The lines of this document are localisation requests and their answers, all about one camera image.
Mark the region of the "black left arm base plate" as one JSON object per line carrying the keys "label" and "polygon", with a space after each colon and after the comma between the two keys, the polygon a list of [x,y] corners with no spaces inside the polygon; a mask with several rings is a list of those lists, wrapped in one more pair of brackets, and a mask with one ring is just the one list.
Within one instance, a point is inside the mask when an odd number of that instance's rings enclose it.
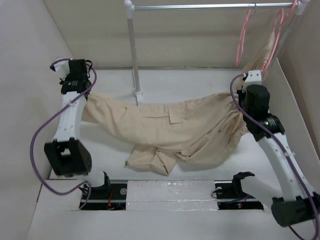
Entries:
{"label": "black left arm base plate", "polygon": [[91,191],[86,204],[81,208],[83,211],[124,211],[127,203],[126,181],[112,182],[107,186],[96,188]]}

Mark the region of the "beige cargo trousers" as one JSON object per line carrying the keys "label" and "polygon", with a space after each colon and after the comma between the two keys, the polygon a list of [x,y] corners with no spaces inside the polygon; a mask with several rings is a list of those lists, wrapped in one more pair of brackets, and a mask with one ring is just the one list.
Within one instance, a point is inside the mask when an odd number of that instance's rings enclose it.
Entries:
{"label": "beige cargo trousers", "polygon": [[126,165],[168,176],[177,162],[215,168],[237,149],[246,123],[228,92],[178,103],[134,106],[88,96],[82,120],[134,145]]}

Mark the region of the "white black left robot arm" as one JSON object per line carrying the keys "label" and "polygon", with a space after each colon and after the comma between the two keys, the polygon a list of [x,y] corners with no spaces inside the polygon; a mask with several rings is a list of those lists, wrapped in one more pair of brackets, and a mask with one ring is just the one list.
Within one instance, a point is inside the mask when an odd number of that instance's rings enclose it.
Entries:
{"label": "white black left robot arm", "polygon": [[111,188],[109,177],[104,171],[92,171],[91,154],[80,141],[82,114],[92,88],[92,62],[59,58],[50,69],[59,75],[63,111],[52,141],[44,145],[45,155],[57,176],[80,177],[95,195],[106,194]]}

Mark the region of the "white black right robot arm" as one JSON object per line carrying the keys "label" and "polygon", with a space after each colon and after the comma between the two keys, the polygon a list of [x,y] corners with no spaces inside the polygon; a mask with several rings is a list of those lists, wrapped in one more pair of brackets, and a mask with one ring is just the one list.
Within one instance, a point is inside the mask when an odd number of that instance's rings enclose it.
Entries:
{"label": "white black right robot arm", "polygon": [[300,170],[280,119],[269,111],[269,91],[262,85],[252,84],[236,93],[232,99],[280,185],[280,190],[276,190],[253,173],[245,172],[238,181],[240,189],[266,205],[281,227],[306,221],[319,225],[320,195]]}

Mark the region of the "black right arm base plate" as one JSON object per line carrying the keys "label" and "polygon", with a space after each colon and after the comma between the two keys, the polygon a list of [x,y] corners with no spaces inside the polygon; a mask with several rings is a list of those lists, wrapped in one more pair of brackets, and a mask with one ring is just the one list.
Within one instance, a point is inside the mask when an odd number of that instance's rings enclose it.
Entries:
{"label": "black right arm base plate", "polygon": [[218,210],[263,210],[263,204],[254,197],[236,191],[231,180],[214,182],[215,190],[211,196],[217,201]]}

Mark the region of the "pink plastic hanger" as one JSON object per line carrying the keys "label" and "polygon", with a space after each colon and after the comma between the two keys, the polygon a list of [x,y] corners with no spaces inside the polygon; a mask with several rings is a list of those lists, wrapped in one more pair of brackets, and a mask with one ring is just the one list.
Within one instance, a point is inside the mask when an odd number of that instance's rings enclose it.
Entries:
{"label": "pink plastic hanger", "polygon": [[244,22],[243,22],[243,25],[242,25],[242,28],[241,28],[241,32],[240,32],[240,35],[239,35],[238,46],[237,46],[237,51],[236,51],[236,58],[235,58],[235,66],[236,67],[239,66],[239,64],[241,63],[242,57],[243,57],[244,45],[245,45],[245,37],[246,37],[246,31],[247,31],[249,19],[257,11],[256,3],[251,1],[250,4],[254,5],[254,8],[253,8],[254,9],[254,13],[251,14],[252,8],[248,9],[248,11],[246,13],[246,16],[245,16],[245,19],[244,19]]}

